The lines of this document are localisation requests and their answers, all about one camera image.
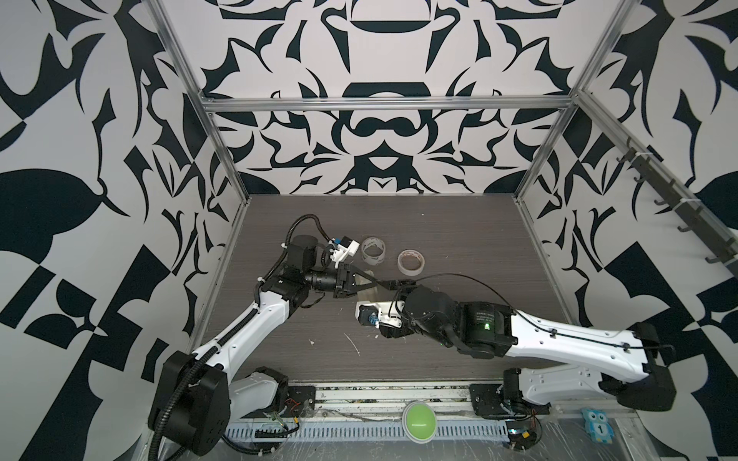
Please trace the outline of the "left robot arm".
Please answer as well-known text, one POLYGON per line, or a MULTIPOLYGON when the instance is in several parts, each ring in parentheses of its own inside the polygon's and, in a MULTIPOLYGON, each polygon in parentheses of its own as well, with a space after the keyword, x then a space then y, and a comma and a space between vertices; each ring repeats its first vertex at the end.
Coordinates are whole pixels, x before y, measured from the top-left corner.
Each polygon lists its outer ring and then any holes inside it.
POLYGON ((166 440, 179 445, 176 456, 209 453, 228 425, 240 416, 273 407, 288 387, 286 378, 259 369, 244 380, 236 372, 279 326, 304 307, 311 292, 349 298, 397 280, 377 280, 348 262, 359 242, 329 239, 324 247, 312 235, 289 235, 268 273, 259 279, 254 301, 232 324, 192 353, 173 353, 161 374, 148 417, 153 435, 148 459, 157 460, 166 440))

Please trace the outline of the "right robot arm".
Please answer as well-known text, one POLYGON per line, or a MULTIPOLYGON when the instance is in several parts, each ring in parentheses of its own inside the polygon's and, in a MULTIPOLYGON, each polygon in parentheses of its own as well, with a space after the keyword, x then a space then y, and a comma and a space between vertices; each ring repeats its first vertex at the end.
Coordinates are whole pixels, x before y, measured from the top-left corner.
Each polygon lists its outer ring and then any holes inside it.
POLYGON ((674 380, 659 357, 667 346, 648 323, 625 330, 577 327, 509 305, 457 302, 418 284, 400 287, 389 302, 358 303, 356 317, 386 338, 419 334, 475 359, 552 361, 541 372, 511 372, 517 380, 511 396, 531 405, 592 394, 634 410, 665 412, 676 401, 674 380))

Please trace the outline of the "clear tape roll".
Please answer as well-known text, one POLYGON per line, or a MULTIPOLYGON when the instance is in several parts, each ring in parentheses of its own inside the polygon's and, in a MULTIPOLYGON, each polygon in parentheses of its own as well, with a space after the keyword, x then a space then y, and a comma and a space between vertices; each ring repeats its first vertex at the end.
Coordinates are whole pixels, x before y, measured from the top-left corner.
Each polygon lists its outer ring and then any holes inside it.
POLYGON ((381 240, 376 236, 365 238, 365 240, 361 242, 359 251, 361 251, 362 260, 370 266, 382 264, 386 259, 386 244, 384 243, 384 240, 381 240))

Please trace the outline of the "beige masking tape roll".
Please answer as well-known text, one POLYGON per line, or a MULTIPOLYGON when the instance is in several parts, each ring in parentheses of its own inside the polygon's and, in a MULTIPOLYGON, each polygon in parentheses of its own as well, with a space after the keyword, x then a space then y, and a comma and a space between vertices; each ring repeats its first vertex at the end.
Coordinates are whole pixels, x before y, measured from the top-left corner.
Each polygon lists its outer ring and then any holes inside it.
POLYGON ((406 249, 399 253, 397 257, 397 266, 399 271, 408 277, 417 277, 425 269, 426 259, 417 250, 406 249))

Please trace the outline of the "green push button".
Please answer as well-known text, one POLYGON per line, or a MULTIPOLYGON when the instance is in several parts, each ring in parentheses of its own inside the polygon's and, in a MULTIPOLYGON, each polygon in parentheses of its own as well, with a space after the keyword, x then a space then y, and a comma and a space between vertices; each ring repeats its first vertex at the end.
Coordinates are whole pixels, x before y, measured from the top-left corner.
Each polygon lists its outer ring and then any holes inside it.
POLYGON ((426 444, 436 436, 438 420, 432 407, 422 401, 413 401, 404 409, 402 426, 407 439, 426 444))

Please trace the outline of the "small electronics board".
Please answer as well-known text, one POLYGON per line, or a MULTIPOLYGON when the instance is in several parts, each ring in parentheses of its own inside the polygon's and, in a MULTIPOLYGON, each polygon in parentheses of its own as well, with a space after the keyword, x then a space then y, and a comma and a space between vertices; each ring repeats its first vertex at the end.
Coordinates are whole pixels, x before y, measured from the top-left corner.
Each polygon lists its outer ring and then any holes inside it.
POLYGON ((507 421, 505 425, 509 441, 504 446, 513 451, 529 451, 542 438, 543 426, 537 419, 507 421))

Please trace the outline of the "blue owl number tag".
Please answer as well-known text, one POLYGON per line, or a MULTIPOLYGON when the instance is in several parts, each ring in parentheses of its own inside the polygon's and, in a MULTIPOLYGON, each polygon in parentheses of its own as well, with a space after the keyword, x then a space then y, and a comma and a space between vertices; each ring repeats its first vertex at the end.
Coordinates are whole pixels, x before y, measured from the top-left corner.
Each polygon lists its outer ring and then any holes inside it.
POLYGON ((584 428, 594 443, 611 445, 614 439, 614 430, 609 424, 607 415, 597 409, 583 408, 584 428))

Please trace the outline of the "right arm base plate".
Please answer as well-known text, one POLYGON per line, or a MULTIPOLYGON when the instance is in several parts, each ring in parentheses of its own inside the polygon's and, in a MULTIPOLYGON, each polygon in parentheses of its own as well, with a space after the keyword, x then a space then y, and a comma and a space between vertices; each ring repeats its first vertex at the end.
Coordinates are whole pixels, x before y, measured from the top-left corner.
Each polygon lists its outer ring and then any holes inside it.
POLYGON ((551 405, 536 405, 523 399, 518 384, 471 384, 470 401, 480 418, 524 421, 537 415, 549 415, 551 405))

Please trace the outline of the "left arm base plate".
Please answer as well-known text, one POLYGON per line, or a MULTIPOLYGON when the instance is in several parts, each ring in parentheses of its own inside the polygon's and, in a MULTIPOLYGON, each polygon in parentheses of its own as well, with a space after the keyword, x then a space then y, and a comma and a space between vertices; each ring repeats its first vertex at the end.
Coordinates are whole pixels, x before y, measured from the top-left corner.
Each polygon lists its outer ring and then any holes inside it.
POLYGON ((316 402, 316 387, 312 385, 289 385, 280 387, 271 403, 265 408, 250 413, 252 417, 302 417, 311 414, 316 402))

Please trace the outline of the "black wall hook rail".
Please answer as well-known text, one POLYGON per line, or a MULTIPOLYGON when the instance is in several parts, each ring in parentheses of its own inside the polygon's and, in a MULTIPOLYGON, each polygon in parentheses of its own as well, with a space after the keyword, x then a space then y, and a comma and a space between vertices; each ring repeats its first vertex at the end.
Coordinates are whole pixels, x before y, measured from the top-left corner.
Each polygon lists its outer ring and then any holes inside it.
POLYGON ((618 163, 627 164, 635 173, 636 184, 647 184, 655 194, 655 205, 676 213, 682 222, 678 231, 694 234, 709 251, 707 264, 720 264, 737 278, 737 236, 648 149, 642 149, 632 138, 626 140, 626 152, 618 163))

